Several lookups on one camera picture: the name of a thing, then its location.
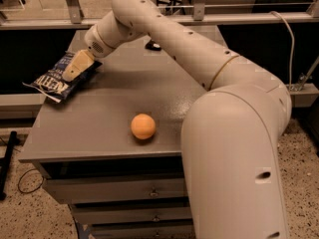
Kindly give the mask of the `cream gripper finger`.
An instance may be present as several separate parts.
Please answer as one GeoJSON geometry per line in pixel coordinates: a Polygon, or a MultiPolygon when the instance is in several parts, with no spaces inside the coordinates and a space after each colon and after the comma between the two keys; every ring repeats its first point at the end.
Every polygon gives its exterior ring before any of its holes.
{"type": "Polygon", "coordinates": [[[66,82],[72,82],[83,72],[83,67],[79,65],[68,65],[62,74],[62,78],[66,82]]]}

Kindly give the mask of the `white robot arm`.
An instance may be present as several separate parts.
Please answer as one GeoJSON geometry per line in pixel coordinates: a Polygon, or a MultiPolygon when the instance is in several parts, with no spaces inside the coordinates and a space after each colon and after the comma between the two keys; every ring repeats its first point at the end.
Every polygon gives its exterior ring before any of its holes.
{"type": "Polygon", "coordinates": [[[205,89],[181,128],[196,239],[288,239],[277,143],[292,104],[280,79],[164,16],[150,0],[112,0],[111,12],[85,36],[89,56],[75,57],[64,80],[140,35],[205,89]]]}

